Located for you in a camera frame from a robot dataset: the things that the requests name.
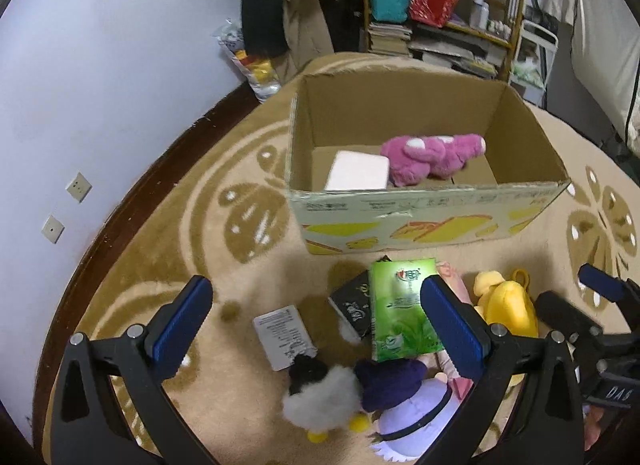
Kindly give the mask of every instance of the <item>yellow loop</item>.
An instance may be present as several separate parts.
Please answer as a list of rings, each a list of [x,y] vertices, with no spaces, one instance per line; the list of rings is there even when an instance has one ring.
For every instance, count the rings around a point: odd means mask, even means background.
[[[524,268],[516,268],[511,274],[511,280],[521,285],[526,291],[529,291],[529,272]]]

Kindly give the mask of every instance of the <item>white bottle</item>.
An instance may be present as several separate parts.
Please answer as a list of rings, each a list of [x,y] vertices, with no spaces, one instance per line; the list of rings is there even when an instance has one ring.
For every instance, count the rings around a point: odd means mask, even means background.
[[[486,24],[489,21],[489,4],[486,2],[482,5],[480,11],[480,22],[478,23],[478,29],[486,30]]]
[[[471,17],[469,18],[469,26],[471,28],[479,28],[480,18],[482,15],[482,8],[484,0],[473,0],[473,6],[471,7]]]

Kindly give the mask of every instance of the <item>stack of books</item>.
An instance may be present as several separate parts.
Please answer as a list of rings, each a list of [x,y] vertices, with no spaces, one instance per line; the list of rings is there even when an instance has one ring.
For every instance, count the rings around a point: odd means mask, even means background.
[[[409,41],[411,40],[411,28],[402,24],[385,24],[372,22],[369,24],[371,37],[371,53],[393,55],[398,57],[410,57]]]

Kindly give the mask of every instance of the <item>metal screw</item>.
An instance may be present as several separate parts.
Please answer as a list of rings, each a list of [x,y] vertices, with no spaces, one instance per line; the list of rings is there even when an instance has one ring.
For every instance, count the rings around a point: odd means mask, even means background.
[[[127,337],[135,339],[144,333],[145,329],[140,324],[133,324],[127,328]]]
[[[491,324],[491,333],[496,337],[504,337],[507,334],[507,328],[502,324]]]
[[[562,344],[564,342],[564,335],[562,335],[559,331],[552,331],[551,338],[558,344]]]
[[[74,333],[73,335],[71,335],[71,338],[69,339],[69,342],[71,342],[71,344],[73,346],[78,346],[78,344],[80,342],[82,342],[84,340],[84,335],[82,335],[80,332],[78,333]]]

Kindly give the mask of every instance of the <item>beige carpet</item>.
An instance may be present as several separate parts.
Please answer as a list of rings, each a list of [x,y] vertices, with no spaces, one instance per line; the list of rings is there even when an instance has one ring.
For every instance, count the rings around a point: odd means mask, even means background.
[[[381,464],[367,447],[366,434],[334,432],[313,445],[304,431],[281,418],[286,372],[271,371],[252,327],[257,315],[296,304],[327,362],[349,365],[370,351],[340,339],[326,296],[380,254],[308,254],[284,197],[295,84],[242,121],[167,196],[111,269],[79,329],[91,338],[120,335],[130,324],[148,321],[191,275],[205,275],[216,288],[215,304],[178,375],[164,386],[217,460],[223,465]],[[533,295],[555,289],[606,329],[625,330],[617,308],[580,289],[575,274],[590,261],[640,280],[630,212],[640,207],[640,189],[567,125],[535,112],[573,179],[563,196],[511,239],[387,253],[398,260],[449,261],[467,284],[480,270],[526,268]],[[120,383],[116,390],[133,432],[153,449]],[[499,435],[502,415],[483,446]]]

